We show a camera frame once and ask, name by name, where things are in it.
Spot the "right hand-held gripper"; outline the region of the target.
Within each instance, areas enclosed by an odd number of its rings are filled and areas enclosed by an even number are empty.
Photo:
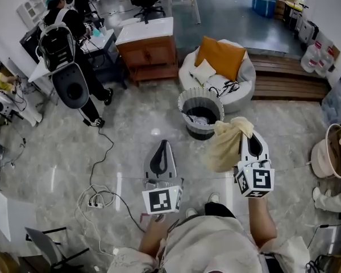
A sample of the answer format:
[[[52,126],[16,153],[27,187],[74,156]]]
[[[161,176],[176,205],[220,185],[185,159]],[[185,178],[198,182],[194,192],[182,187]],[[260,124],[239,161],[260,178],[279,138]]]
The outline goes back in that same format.
[[[264,197],[274,190],[275,170],[271,167],[269,159],[269,147],[265,139],[257,132],[253,132],[253,141],[255,142],[252,153],[251,141],[242,134],[240,141],[240,159],[241,161],[254,160],[257,157],[260,162],[245,164],[238,168],[235,176],[236,183],[241,195],[244,197]]]

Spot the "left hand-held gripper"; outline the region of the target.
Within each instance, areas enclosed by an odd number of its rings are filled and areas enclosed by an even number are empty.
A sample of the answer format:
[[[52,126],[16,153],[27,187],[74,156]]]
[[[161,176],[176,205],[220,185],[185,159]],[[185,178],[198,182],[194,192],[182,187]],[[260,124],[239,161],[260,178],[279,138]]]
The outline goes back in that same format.
[[[183,178],[176,178],[176,162],[171,144],[161,140],[153,146],[144,159],[143,172],[146,179],[158,178],[164,172],[173,181],[143,180],[143,200],[147,214],[177,213],[183,195]]]

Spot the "dark desk white top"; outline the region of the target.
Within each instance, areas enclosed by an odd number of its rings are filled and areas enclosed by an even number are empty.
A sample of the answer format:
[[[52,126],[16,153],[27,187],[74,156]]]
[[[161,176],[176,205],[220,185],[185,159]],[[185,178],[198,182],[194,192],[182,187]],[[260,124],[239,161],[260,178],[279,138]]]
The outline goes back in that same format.
[[[116,40],[114,30],[110,29],[104,35],[83,40],[81,49],[101,83],[117,82],[126,90],[128,71],[115,45]]]

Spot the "grey shell pack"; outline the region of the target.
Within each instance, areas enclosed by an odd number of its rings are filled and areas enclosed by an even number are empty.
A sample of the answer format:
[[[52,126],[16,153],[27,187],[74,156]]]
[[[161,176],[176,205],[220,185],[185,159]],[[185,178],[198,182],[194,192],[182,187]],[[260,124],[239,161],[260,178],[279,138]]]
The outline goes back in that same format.
[[[78,64],[72,62],[52,72],[52,83],[62,102],[71,109],[84,107],[89,89]]]
[[[4,117],[11,117],[14,111],[14,101],[13,99],[5,92],[0,91],[0,115]]]

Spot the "white black-print clothes garment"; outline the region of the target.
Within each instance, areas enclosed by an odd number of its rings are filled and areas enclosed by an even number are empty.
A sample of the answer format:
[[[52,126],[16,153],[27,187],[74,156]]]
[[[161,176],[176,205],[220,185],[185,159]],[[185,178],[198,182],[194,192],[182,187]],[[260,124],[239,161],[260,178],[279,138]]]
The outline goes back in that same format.
[[[213,75],[204,83],[203,87],[214,92],[218,98],[235,92],[239,89],[237,81],[231,81],[221,75]]]

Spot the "person's right forearm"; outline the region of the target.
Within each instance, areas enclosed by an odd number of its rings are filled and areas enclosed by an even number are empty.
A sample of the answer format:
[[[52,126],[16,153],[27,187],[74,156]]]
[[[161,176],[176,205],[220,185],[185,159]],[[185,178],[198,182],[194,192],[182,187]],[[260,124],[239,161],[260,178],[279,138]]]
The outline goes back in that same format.
[[[258,248],[277,238],[277,228],[267,207],[265,198],[249,198],[249,227]]]

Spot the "patterned clothes garment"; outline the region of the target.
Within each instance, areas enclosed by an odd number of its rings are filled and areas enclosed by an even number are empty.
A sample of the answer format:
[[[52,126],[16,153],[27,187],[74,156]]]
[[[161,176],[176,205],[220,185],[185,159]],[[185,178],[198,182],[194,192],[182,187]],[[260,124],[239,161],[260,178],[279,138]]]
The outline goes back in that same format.
[[[214,124],[214,121],[210,120],[207,117],[199,117],[196,115],[187,115],[187,118],[191,122],[199,124],[199,125],[212,125],[212,124]]]

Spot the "white bean bag chair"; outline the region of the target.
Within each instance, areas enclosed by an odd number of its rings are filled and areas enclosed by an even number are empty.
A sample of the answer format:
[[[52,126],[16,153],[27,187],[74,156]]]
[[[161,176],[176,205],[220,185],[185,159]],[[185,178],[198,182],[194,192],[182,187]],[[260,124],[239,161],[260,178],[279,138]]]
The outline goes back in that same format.
[[[234,43],[226,39],[217,41],[232,44],[237,47],[243,47],[238,43]],[[190,74],[190,71],[196,68],[194,64],[199,48],[200,46],[195,51],[186,55],[183,64],[179,69],[178,77],[180,84],[184,90],[198,87],[204,88]],[[235,92],[219,98],[221,103],[223,104],[224,112],[226,114],[237,112],[245,107],[250,102],[255,91],[256,71],[247,51],[239,68],[236,81],[239,83],[239,89]]]

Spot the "blue painted canvas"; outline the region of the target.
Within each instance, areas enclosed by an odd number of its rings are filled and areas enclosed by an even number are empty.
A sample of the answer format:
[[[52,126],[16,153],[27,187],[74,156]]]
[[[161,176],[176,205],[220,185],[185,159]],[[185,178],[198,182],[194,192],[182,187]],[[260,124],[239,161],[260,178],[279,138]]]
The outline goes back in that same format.
[[[328,125],[341,124],[341,78],[322,100],[321,108]]]

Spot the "orange cushion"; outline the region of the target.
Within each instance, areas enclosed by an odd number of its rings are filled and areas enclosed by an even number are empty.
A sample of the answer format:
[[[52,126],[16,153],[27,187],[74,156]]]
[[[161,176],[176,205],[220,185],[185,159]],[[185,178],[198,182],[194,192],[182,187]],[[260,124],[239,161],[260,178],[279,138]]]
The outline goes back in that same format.
[[[246,49],[243,47],[218,42],[204,36],[194,65],[198,67],[206,59],[210,66],[215,69],[216,74],[228,80],[236,81],[245,54]]]

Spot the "grey chair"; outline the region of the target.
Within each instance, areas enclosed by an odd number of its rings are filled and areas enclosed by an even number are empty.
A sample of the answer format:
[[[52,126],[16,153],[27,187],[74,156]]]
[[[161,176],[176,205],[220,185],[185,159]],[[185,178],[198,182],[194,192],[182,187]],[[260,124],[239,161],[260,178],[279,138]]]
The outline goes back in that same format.
[[[67,227],[40,231],[25,227],[26,241],[33,242],[34,245],[41,251],[42,256],[50,265],[50,273],[79,273],[79,269],[83,268],[83,264],[71,265],[69,262],[87,253],[90,249],[86,248],[78,253],[66,257],[59,246],[60,242],[53,241],[48,234],[65,231]]]

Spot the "clear water jug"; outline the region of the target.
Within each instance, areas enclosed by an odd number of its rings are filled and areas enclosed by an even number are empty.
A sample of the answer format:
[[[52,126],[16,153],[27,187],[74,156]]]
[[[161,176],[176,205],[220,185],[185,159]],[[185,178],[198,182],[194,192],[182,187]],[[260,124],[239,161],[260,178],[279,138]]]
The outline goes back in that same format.
[[[331,47],[327,47],[326,50],[321,52],[315,72],[318,76],[325,78],[327,71],[334,63],[334,53]]]
[[[307,47],[301,58],[300,65],[307,73],[313,73],[321,56],[321,43],[316,41]]]

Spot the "person's right leg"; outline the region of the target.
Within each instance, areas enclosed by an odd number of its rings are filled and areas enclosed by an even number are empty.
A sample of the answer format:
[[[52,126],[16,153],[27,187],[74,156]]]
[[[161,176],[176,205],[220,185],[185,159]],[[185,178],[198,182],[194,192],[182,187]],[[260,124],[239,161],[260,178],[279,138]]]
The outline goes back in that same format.
[[[234,214],[225,205],[216,202],[208,202],[205,204],[205,215],[235,218]]]

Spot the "grey white laundry basket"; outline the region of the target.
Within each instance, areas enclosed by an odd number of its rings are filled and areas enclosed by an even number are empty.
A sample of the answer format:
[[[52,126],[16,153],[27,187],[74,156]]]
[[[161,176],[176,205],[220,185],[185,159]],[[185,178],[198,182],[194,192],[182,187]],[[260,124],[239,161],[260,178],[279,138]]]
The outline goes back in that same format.
[[[208,140],[214,135],[216,121],[224,120],[224,108],[214,92],[204,88],[184,90],[178,97],[178,109],[183,116],[187,132],[196,140]],[[199,125],[191,122],[187,115],[207,117],[214,121],[212,125]]]

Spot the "person's left forearm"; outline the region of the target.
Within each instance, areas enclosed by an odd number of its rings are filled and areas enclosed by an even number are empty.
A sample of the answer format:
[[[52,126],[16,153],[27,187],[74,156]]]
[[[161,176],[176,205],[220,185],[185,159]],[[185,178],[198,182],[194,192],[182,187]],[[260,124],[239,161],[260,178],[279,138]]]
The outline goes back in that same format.
[[[166,239],[169,226],[169,218],[166,215],[152,216],[138,250],[141,253],[156,258],[160,242],[162,239]]]

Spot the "wooden step platform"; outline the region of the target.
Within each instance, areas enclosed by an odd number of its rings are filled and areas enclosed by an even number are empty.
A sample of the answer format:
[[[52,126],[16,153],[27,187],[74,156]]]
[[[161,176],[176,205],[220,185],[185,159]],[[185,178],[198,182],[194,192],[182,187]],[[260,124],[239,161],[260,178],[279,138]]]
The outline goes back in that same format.
[[[250,54],[256,71],[253,100],[322,102],[330,84],[315,73],[307,73],[296,59]]]

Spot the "wooden vanity cabinet white top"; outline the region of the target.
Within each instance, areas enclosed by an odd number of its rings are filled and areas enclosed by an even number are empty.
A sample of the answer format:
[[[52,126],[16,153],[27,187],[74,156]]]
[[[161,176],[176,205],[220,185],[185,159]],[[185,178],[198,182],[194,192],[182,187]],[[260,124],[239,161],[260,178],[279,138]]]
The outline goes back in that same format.
[[[126,25],[115,44],[134,85],[178,76],[172,17]]]

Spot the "white suitcase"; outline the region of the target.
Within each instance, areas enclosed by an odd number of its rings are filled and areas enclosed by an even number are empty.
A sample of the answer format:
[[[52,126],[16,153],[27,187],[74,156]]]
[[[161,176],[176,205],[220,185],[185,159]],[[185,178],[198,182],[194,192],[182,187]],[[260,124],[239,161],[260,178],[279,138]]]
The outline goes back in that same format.
[[[312,21],[304,19],[299,28],[298,38],[308,46],[316,40],[318,33],[319,27]]]

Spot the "pale yellow clothes garment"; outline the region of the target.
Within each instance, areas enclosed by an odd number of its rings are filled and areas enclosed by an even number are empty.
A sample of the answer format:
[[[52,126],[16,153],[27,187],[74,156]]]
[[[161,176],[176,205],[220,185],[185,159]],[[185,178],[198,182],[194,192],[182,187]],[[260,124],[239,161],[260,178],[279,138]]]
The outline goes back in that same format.
[[[254,125],[245,117],[235,117],[229,122],[216,121],[214,135],[205,156],[205,163],[213,172],[228,172],[240,161],[242,136],[250,139]]]

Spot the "person's white shirt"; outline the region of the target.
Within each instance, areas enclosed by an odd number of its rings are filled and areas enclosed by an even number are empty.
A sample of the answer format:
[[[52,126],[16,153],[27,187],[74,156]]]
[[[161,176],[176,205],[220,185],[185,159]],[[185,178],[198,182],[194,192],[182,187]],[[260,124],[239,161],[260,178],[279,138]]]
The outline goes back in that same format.
[[[269,273],[267,255],[285,273],[304,273],[310,260],[302,237],[272,239],[258,249],[235,218],[199,216],[162,239],[156,258],[120,249],[107,273]]]

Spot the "white board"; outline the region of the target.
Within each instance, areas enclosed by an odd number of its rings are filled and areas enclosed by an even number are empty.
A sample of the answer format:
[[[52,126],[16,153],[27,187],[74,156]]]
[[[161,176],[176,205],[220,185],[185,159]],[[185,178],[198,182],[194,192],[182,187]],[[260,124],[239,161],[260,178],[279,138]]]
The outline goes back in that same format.
[[[26,240],[26,228],[37,228],[36,206],[0,192],[0,231],[9,242],[18,245]]]

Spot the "small white pillow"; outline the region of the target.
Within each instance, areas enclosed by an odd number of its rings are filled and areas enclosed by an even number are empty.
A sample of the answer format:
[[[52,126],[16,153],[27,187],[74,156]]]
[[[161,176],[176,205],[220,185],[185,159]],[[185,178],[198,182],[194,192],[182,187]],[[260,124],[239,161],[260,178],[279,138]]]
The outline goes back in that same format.
[[[204,59],[198,67],[190,71],[190,74],[201,86],[204,86],[208,79],[216,74],[216,70]]]

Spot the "white wall shelf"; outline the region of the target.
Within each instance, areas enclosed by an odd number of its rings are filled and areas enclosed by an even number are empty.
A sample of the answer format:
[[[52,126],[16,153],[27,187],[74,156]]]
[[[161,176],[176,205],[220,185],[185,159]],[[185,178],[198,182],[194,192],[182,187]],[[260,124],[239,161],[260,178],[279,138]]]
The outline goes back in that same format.
[[[46,10],[46,0],[27,0],[16,11],[27,29],[31,30],[40,22]]]

